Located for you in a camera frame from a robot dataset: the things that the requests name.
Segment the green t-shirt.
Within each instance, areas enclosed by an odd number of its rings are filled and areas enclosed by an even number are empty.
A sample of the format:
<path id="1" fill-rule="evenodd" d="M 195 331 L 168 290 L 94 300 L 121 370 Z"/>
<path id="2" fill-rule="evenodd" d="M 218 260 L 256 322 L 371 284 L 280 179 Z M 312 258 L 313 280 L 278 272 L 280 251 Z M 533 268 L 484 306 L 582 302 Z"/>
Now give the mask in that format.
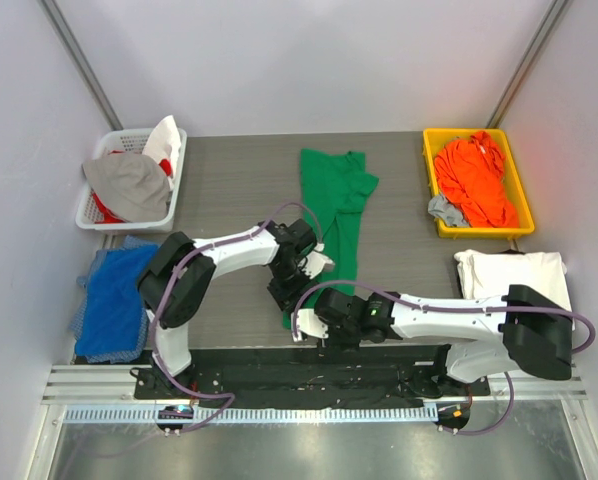
<path id="1" fill-rule="evenodd" d="M 335 262 L 334 269 L 320 274 L 317 282 L 357 278 L 362 214 L 378 183 L 378 177 L 366 171 L 363 152 L 301 151 L 302 203 L 311 210 L 304 219 L 321 226 L 324 253 Z"/>

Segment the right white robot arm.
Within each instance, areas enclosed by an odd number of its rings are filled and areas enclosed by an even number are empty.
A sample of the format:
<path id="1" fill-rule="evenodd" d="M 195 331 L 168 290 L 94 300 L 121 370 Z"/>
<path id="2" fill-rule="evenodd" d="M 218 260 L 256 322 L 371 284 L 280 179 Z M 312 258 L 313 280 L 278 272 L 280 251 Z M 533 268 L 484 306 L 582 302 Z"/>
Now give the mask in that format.
<path id="1" fill-rule="evenodd" d="M 513 370 L 553 381 L 572 374 L 572 318 L 525 285 L 489 298 L 445 300 L 381 291 L 363 299 L 328 287 L 299 311 L 296 328 L 342 349 L 363 341 L 443 340 L 430 380 L 444 395 Z"/>

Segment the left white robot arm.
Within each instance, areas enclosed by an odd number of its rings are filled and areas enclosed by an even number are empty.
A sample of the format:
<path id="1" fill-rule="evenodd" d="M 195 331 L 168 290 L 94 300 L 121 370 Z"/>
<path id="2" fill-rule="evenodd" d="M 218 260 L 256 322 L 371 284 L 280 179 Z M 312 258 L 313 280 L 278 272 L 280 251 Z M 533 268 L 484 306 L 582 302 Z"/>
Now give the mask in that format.
<path id="1" fill-rule="evenodd" d="M 161 368 L 156 383 L 166 396 L 179 399 L 191 389 L 188 322 L 198 312 L 212 281 L 255 266 L 270 270 L 267 290 L 278 308 L 290 313 L 317 277 L 333 269 L 335 262 L 325 254 L 324 242 L 306 221 L 286 225 L 268 220 L 213 239 L 191 239 L 175 232 L 139 275 L 137 290 L 152 313 L 153 358 Z"/>

